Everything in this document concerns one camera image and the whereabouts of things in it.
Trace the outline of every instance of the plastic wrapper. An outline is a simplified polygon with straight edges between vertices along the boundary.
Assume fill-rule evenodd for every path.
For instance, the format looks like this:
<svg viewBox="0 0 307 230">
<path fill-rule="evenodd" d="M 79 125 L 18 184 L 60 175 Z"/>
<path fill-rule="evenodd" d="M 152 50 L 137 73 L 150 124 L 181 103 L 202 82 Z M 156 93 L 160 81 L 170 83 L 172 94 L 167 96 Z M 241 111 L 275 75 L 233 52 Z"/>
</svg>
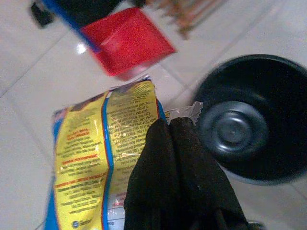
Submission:
<svg viewBox="0 0 307 230">
<path fill-rule="evenodd" d="M 123 230 L 129 176 L 160 117 L 149 76 L 57 111 L 45 229 Z"/>
<path fill-rule="evenodd" d="M 193 121 L 195 125 L 198 118 L 200 117 L 201 109 L 202 102 L 194 102 L 192 106 L 186 106 L 166 111 L 165 117 L 168 124 L 170 124 L 171 120 L 177 117 L 188 117 Z"/>
</svg>

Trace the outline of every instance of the black glove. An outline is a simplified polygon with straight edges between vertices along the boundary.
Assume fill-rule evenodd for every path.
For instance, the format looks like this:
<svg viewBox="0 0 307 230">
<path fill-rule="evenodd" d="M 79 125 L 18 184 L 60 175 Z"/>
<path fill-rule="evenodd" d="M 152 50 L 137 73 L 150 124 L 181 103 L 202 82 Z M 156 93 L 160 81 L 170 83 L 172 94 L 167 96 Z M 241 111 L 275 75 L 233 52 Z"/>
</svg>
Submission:
<svg viewBox="0 0 307 230">
<path fill-rule="evenodd" d="M 248 229 L 225 173 L 203 151 L 189 118 L 151 125 L 124 208 L 125 230 Z"/>
</svg>

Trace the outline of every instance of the floor tile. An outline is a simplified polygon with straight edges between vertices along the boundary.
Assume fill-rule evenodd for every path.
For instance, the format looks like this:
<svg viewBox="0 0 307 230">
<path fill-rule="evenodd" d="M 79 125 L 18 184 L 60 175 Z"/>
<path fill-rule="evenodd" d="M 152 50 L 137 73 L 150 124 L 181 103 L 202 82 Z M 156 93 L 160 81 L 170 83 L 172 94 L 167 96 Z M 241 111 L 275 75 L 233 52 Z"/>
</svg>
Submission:
<svg viewBox="0 0 307 230">
<path fill-rule="evenodd" d="M 6 88 L 4 87 L 4 83 L 2 82 L 0 78 L 0 95 L 3 95 L 6 91 Z"/>
<path fill-rule="evenodd" d="M 106 76 L 85 48 L 82 41 L 69 32 L 8 91 L 51 159 L 53 112 L 126 83 Z M 183 90 L 160 65 L 139 76 L 145 73 L 152 75 L 161 103 L 168 103 Z"/>
<path fill-rule="evenodd" d="M 194 94 L 190 89 L 180 92 L 173 100 L 163 106 L 164 110 L 193 105 Z"/>
<path fill-rule="evenodd" d="M 292 186 L 307 199 L 307 175 L 291 183 Z"/>
<path fill-rule="evenodd" d="M 218 8 L 183 40 L 170 18 L 162 18 L 161 10 L 146 9 L 147 15 L 167 35 L 178 50 L 162 64 L 170 68 L 185 84 L 190 84 L 211 60 L 225 52 L 234 41 L 270 10 L 273 0 L 231 0 Z"/>
<path fill-rule="evenodd" d="M 248 54 L 271 54 L 307 66 L 307 5 L 304 1 L 280 0 L 254 28 L 246 33 L 232 48 L 215 62 L 204 66 L 190 89 L 204 79 L 219 64 Z"/>
<path fill-rule="evenodd" d="M 5 89 L 16 82 L 68 31 L 60 20 L 40 29 L 30 16 L 31 1 L 2 0 L 0 78 Z"/>
<path fill-rule="evenodd" d="M 247 219 L 263 222 L 269 230 L 307 229 L 307 200 L 291 185 L 256 186 L 230 181 Z"/>
<path fill-rule="evenodd" d="M 140 75 L 143 74 L 149 74 L 152 77 L 157 98 L 162 105 L 170 103 L 179 92 L 184 90 L 184 86 L 160 64 L 154 65 Z"/>
<path fill-rule="evenodd" d="M 51 167 L 8 98 L 0 98 L 1 229 L 33 230 L 44 220 Z"/>
</svg>

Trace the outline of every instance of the red container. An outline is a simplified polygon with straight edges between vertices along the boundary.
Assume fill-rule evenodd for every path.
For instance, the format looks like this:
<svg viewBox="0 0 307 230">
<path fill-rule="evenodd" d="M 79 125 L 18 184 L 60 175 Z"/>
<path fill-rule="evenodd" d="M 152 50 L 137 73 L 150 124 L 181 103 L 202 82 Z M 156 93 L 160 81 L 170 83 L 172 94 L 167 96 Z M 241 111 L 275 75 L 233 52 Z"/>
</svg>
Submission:
<svg viewBox="0 0 307 230">
<path fill-rule="evenodd" d="M 175 52 L 139 8 L 128 8 L 82 28 L 97 46 L 94 52 L 106 72 L 129 80 Z"/>
</svg>

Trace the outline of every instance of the black wheel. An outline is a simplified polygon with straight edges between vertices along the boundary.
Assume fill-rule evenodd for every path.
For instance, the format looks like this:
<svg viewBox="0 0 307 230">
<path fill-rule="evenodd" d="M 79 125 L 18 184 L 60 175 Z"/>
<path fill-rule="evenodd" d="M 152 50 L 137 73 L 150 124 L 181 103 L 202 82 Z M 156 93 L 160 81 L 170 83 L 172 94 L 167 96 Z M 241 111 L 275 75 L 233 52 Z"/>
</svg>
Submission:
<svg viewBox="0 0 307 230">
<path fill-rule="evenodd" d="M 196 101 L 206 151 L 253 184 L 287 181 L 307 168 L 307 72 L 286 59 L 251 55 L 228 61 L 201 85 Z"/>
<path fill-rule="evenodd" d="M 34 1 L 30 7 L 32 17 L 35 22 L 44 28 L 46 25 L 54 21 L 54 16 L 51 12 L 45 9 L 44 4 L 40 0 Z"/>
</svg>

